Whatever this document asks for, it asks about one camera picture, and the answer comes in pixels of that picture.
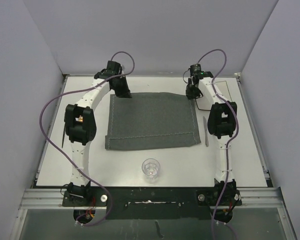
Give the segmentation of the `grey cloth placemat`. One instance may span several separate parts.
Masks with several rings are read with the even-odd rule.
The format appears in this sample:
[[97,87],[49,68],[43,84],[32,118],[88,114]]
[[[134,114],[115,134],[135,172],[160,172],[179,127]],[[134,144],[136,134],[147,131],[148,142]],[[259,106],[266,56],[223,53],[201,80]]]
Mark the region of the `grey cloth placemat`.
[[105,149],[141,151],[201,143],[195,105],[170,92],[137,92],[110,97]]

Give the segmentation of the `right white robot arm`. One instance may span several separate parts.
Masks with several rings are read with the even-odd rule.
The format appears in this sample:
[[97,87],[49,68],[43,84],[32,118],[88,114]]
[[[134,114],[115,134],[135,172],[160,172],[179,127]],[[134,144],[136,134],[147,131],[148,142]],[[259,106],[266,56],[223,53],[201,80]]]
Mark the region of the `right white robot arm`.
[[231,141],[238,135],[237,104],[229,101],[217,87],[211,72],[190,70],[185,94],[195,113],[194,104],[199,101],[204,108],[210,108],[208,119],[204,122],[205,134],[215,140],[215,185],[213,200],[220,205],[229,199],[238,200],[236,181],[231,163]]

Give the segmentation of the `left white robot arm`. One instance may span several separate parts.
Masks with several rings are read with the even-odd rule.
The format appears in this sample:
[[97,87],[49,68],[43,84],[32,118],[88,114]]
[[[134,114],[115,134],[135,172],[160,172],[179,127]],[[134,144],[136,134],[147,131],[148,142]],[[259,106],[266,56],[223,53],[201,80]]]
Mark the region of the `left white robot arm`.
[[103,73],[97,73],[84,95],[75,104],[68,104],[65,108],[64,133],[69,138],[72,151],[72,174],[67,192],[82,206],[89,204],[92,199],[89,154],[97,134],[94,110],[111,90],[118,98],[132,97],[124,74],[105,78]]

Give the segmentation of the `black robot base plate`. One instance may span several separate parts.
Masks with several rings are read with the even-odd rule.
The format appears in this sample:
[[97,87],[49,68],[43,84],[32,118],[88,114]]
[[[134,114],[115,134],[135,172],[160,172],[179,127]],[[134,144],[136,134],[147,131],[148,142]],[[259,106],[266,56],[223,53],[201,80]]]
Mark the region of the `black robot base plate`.
[[98,210],[106,220],[178,220],[198,219],[229,222],[235,207],[242,205],[240,192],[220,187],[110,187],[109,195],[91,187],[87,196],[65,192],[62,206],[73,207],[73,217],[89,223]]

